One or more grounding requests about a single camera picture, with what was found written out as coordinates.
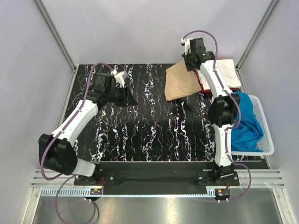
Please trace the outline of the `beige t shirt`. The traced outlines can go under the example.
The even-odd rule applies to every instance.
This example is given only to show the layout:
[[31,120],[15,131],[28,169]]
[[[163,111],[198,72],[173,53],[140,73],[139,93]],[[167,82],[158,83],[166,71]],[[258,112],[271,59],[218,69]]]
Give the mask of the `beige t shirt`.
[[193,71],[187,71],[184,60],[166,70],[164,95],[166,101],[188,97],[201,91],[201,86]]

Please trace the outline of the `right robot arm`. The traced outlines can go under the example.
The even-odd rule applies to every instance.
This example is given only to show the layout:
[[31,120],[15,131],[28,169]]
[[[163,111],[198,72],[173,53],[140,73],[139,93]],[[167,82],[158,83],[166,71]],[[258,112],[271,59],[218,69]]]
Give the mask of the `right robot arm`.
[[240,97],[234,94],[218,69],[213,52],[206,51],[203,38],[181,39],[185,50],[182,55],[188,71],[201,73],[211,90],[213,101],[208,109],[208,118],[215,131],[215,158],[211,178],[223,185],[233,178],[231,132],[240,111]]

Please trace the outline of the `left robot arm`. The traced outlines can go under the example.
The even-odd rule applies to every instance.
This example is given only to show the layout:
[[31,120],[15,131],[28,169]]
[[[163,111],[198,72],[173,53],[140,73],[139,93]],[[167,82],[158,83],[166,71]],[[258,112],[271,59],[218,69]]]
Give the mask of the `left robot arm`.
[[128,107],[137,105],[128,85],[118,88],[97,86],[80,100],[75,110],[64,123],[51,134],[42,134],[38,140],[41,174],[47,177],[44,169],[58,175],[82,175],[91,184],[97,184],[101,173],[95,163],[77,157],[75,142],[88,122],[108,103]]

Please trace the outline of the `folded white t shirt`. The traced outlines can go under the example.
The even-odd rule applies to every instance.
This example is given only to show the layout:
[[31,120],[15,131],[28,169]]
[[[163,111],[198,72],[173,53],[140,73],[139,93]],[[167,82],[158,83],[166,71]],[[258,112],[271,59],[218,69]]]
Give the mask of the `folded white t shirt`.
[[[221,73],[225,83],[230,89],[236,90],[241,87],[241,82],[235,71],[235,64],[233,59],[221,59],[216,61],[216,65]],[[202,92],[210,92],[208,82],[204,75],[199,71],[199,80]]]

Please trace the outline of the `folded red t shirt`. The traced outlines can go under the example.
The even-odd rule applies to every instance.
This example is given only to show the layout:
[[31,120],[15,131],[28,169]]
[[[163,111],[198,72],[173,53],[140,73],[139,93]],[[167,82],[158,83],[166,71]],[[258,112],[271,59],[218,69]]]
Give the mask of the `folded red t shirt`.
[[[210,87],[208,85],[208,82],[206,81],[205,77],[201,74],[199,70],[197,70],[198,76],[199,76],[199,83],[201,86],[202,92],[210,92]],[[232,71],[220,71],[225,83],[230,89],[238,89],[241,87],[241,82],[239,78],[237,77],[237,74],[234,70]]]

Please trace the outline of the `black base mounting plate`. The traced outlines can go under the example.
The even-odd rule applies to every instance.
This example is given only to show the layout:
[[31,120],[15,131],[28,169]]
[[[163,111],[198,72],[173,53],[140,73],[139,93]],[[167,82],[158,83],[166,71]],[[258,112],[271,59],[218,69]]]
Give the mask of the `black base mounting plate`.
[[101,162],[97,180],[80,177],[77,186],[104,185],[105,196],[199,195],[208,186],[239,186],[237,172],[231,165],[219,168],[214,162]]

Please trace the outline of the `blue t shirt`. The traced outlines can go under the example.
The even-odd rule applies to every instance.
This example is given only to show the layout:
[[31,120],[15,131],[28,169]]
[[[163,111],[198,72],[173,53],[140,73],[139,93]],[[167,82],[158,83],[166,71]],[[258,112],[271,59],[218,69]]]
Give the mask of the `blue t shirt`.
[[263,129],[256,119],[254,107],[248,94],[238,93],[240,96],[241,122],[231,133],[231,150],[235,152],[259,152],[256,147],[264,136]]

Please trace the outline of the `white plastic laundry basket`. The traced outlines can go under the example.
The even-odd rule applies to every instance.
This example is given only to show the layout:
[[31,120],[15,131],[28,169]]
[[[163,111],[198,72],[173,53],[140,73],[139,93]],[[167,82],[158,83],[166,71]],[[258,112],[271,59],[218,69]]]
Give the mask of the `white plastic laundry basket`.
[[254,95],[248,95],[252,101],[253,107],[254,107],[254,114],[256,116],[256,119],[260,123],[264,136],[261,140],[258,141],[256,147],[260,150],[262,150],[261,153],[259,152],[235,152],[232,151],[233,155],[239,155],[239,156],[266,156],[271,155],[274,153],[274,145],[272,142],[271,134],[268,128],[267,120],[265,117],[265,114],[263,112],[263,108],[261,105],[261,102],[258,97]]

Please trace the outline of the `right aluminium frame post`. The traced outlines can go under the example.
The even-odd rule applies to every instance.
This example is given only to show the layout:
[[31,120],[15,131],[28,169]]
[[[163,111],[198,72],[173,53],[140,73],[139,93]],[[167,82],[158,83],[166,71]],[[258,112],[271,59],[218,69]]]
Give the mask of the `right aluminium frame post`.
[[276,7],[278,6],[280,0],[271,0],[266,11],[264,12],[257,28],[255,29],[250,41],[248,42],[240,60],[236,65],[236,70],[239,71],[244,64],[245,60],[247,59],[251,49],[253,48],[254,44],[258,40],[259,36],[261,35],[262,31],[264,30],[265,26],[267,25],[268,21],[270,20],[272,14],[274,13]]

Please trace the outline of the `aluminium frame post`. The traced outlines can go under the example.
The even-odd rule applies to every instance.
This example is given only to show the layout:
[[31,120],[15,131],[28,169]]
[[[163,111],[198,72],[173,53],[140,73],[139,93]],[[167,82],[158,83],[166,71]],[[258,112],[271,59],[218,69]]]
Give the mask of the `aluminium frame post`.
[[264,12],[257,28],[255,29],[250,41],[248,42],[240,60],[236,65],[236,70],[239,71],[244,64],[245,60],[247,59],[251,49],[253,48],[254,44],[258,40],[259,36],[261,35],[262,31],[264,30],[265,26],[267,25],[268,21],[270,20],[272,14],[274,13],[276,7],[278,6],[280,0],[271,0],[266,11]]
[[76,64],[73,62],[69,52],[67,51],[55,25],[54,22],[52,21],[44,3],[42,0],[33,0],[37,10],[39,11],[41,17],[43,18],[49,32],[51,33],[55,43],[57,44],[61,54],[63,55],[65,61],[67,62],[68,66],[72,71],[76,69]]

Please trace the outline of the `left aluminium frame post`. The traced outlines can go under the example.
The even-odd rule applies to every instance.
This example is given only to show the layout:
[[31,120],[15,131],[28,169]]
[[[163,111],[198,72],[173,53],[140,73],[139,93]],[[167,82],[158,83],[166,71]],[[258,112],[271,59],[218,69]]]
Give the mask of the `left aluminium frame post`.
[[55,25],[54,22],[52,21],[44,3],[42,0],[33,0],[37,10],[39,11],[41,17],[43,18],[49,32],[51,33],[55,43],[57,44],[61,54],[63,55],[65,61],[67,62],[68,66],[72,71],[76,69],[76,64],[73,62],[69,52],[67,51]]

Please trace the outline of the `aluminium rail profile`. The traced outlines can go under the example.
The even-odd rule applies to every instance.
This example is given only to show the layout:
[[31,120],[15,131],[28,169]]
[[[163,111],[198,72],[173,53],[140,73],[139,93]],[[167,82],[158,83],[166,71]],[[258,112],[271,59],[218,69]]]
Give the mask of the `aluminium rail profile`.
[[[250,175],[247,170],[238,169],[237,173],[241,188],[247,187],[249,180],[251,180],[252,188],[283,188],[285,186],[280,171],[277,169],[253,169]],[[47,181],[42,177],[41,171],[36,170],[31,187],[59,187],[67,178],[67,175],[62,175],[55,180]]]

